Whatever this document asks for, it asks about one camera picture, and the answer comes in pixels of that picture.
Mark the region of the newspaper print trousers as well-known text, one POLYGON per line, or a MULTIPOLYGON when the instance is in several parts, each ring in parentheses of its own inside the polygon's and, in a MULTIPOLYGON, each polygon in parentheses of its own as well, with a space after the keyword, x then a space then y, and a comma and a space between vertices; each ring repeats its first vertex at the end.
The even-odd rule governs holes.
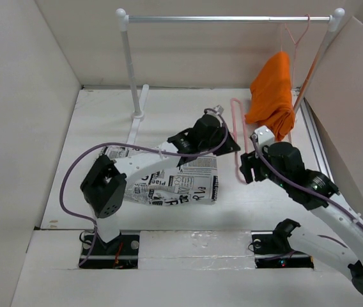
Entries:
POLYGON ((218 191, 217 159, 207 155, 157 170, 127 184, 124 200, 145 205, 212 204, 218 191))

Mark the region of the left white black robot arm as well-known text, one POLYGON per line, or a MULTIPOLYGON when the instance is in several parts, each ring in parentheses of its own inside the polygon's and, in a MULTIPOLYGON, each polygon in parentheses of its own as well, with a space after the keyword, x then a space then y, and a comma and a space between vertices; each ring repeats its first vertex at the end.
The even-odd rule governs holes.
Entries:
POLYGON ((114 215, 123 203, 127 185, 202 155, 220 156, 238 151, 240 147, 220 113, 205 109, 193 127, 169 137, 155 148, 142 149, 136 155, 120 159, 98 157, 80 186, 97 219, 97 246, 108 254, 119 248, 120 228, 114 215))

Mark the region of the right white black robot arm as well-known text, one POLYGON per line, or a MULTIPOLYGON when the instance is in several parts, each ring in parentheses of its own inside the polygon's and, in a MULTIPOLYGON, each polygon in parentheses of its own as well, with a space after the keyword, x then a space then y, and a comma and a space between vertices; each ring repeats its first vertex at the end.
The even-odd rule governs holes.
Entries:
POLYGON ((241 156, 240 171, 245 181, 270 180, 338 236, 329 239, 285 219, 272 230, 274 248, 318 259, 340 272, 363 295, 363 220, 359 214, 349 205, 336 202, 341 195, 339 188, 323 173, 307 169, 298 148, 288 142, 261 146, 253 139, 252 143, 254 151, 241 156))

